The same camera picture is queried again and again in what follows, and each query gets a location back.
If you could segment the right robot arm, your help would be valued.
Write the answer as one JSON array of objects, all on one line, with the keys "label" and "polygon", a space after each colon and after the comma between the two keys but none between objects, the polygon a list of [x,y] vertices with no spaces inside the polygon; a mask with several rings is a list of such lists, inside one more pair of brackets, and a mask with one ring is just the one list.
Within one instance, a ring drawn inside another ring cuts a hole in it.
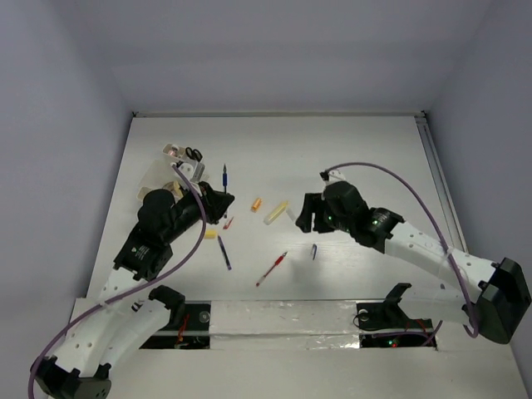
[{"label": "right robot arm", "polygon": [[399,214],[368,206],[345,180],[327,183],[321,193],[306,193],[295,224],[304,233],[342,231],[363,247],[437,276],[464,297],[457,322],[470,324],[492,342],[509,343],[530,307],[523,270],[514,260],[495,262],[451,249]]}]

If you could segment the black handled scissors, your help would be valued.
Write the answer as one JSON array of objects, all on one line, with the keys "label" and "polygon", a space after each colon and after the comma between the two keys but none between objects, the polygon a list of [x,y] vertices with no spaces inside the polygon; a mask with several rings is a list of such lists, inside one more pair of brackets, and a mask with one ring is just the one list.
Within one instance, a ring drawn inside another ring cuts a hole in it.
[{"label": "black handled scissors", "polygon": [[199,150],[193,149],[191,147],[185,148],[185,154],[189,159],[195,160],[197,162],[201,162],[203,159],[202,153]]}]

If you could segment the yellow highlighter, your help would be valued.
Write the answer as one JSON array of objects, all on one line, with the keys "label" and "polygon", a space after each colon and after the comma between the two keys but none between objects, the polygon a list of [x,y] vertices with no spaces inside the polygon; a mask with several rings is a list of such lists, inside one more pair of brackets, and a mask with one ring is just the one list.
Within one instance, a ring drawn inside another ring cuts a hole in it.
[{"label": "yellow highlighter", "polygon": [[264,223],[271,225],[288,207],[288,201],[279,203],[273,210],[271,210],[265,217]]}]

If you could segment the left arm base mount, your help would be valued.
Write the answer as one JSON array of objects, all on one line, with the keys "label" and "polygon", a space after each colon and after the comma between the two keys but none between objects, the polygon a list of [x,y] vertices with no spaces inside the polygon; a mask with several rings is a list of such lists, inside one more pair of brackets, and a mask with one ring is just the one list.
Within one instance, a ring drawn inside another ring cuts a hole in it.
[{"label": "left arm base mount", "polygon": [[172,321],[141,345],[141,349],[203,350],[210,348],[211,303],[185,304],[182,319]]}]

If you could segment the yellow eraser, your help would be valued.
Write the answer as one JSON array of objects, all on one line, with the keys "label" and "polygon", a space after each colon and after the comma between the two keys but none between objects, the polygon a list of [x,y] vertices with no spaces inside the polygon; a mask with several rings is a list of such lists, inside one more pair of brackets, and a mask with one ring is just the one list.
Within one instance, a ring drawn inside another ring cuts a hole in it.
[{"label": "yellow eraser", "polygon": [[204,239],[216,239],[218,236],[218,233],[214,229],[208,229],[204,233]]}]

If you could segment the white perforated storage basket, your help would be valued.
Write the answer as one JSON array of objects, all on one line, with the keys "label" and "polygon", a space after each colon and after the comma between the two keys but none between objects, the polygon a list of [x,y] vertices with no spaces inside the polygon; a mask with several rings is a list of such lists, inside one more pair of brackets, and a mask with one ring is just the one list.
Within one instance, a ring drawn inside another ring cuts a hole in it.
[{"label": "white perforated storage basket", "polygon": [[139,191],[136,198],[142,202],[151,191],[163,189],[163,186],[166,183],[173,180],[180,182],[181,189],[185,195],[188,189],[185,183],[178,179],[178,175],[173,168],[164,160],[154,160],[140,180]]}]

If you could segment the blue gel pen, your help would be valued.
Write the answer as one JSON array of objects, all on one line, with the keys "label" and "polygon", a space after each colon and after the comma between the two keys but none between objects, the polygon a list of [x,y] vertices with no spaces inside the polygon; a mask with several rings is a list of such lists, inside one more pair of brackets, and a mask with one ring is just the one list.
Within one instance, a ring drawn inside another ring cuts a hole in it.
[{"label": "blue gel pen", "polygon": [[224,189],[224,193],[228,193],[228,173],[227,173],[227,165],[223,165],[223,173],[222,173],[222,186]]}]

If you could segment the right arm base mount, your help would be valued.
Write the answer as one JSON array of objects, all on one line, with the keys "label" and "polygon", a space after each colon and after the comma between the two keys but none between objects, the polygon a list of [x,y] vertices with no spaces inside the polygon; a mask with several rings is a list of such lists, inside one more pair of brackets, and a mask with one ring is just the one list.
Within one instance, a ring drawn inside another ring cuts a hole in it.
[{"label": "right arm base mount", "polygon": [[437,348],[430,319],[409,318],[399,307],[410,283],[398,283],[380,301],[357,304],[352,323],[358,328],[361,348]]}]

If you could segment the cream divided pen holder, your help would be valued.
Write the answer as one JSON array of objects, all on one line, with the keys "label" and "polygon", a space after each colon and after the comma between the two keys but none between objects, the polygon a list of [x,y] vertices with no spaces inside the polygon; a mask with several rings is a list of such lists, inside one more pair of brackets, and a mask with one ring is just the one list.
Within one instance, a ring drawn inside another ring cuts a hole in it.
[{"label": "cream divided pen holder", "polygon": [[187,165],[197,165],[202,163],[204,158],[201,152],[195,148],[189,146],[178,146],[174,144],[167,144],[162,149],[163,160],[169,164],[176,164],[181,166],[183,164]]}]

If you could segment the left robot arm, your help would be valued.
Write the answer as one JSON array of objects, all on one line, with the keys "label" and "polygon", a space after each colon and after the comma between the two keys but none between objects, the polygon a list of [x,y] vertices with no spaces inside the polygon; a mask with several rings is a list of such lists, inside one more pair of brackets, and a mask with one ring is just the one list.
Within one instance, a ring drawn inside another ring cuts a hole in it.
[{"label": "left robot arm", "polygon": [[70,321],[30,369],[28,395],[39,386],[53,398],[105,398],[116,369],[153,333],[182,324],[185,297],[162,284],[171,245],[195,224],[217,224],[234,196],[206,182],[181,199],[168,190],[145,195],[137,223],[114,260],[92,308]]}]

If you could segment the red gel pen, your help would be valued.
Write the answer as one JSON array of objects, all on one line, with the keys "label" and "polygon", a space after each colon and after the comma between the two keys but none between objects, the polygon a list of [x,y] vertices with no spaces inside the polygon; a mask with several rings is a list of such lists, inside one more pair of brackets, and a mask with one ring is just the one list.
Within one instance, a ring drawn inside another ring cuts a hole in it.
[{"label": "red gel pen", "polygon": [[287,254],[288,252],[285,251],[279,257],[277,257],[277,259],[273,262],[273,264],[269,267],[269,269],[255,283],[256,288],[259,287],[264,282],[264,280],[273,272],[273,270],[277,268],[283,262]]}]

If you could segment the beige masking tape roll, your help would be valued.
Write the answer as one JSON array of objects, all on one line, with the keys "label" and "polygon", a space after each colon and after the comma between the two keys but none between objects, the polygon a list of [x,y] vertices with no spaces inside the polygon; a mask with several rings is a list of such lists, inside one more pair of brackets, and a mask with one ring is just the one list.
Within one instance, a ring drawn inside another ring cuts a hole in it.
[{"label": "beige masking tape roll", "polygon": [[169,183],[166,183],[163,186],[163,189],[169,191],[178,200],[180,200],[184,196],[180,186],[180,182],[177,180],[173,180]]}]

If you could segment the orange marker cap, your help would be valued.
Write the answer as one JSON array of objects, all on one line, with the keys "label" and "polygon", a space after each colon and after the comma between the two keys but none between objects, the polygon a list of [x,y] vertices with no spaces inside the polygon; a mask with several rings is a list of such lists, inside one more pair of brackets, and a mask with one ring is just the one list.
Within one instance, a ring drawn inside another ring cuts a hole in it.
[{"label": "orange marker cap", "polygon": [[261,198],[257,198],[253,203],[252,203],[252,206],[251,206],[251,210],[253,212],[256,212],[260,206],[262,204],[262,199]]}]

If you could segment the clear highlighter cap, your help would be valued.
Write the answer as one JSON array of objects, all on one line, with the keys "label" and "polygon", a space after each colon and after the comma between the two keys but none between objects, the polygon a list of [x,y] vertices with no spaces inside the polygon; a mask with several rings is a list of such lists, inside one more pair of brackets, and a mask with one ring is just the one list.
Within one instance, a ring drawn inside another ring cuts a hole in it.
[{"label": "clear highlighter cap", "polygon": [[285,213],[293,222],[297,219],[297,217],[290,208],[286,208]]}]

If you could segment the purple gel pen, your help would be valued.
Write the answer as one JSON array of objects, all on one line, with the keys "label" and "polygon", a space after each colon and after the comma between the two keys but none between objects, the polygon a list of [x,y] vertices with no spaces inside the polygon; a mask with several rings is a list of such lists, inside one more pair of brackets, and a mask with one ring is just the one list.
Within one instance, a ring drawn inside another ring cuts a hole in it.
[{"label": "purple gel pen", "polygon": [[225,248],[224,241],[223,241],[221,236],[218,236],[217,240],[218,240],[218,243],[219,243],[219,247],[220,247],[221,253],[222,253],[223,257],[224,257],[224,262],[225,262],[226,268],[230,271],[230,270],[232,270],[232,265],[230,263],[227,250]]}]

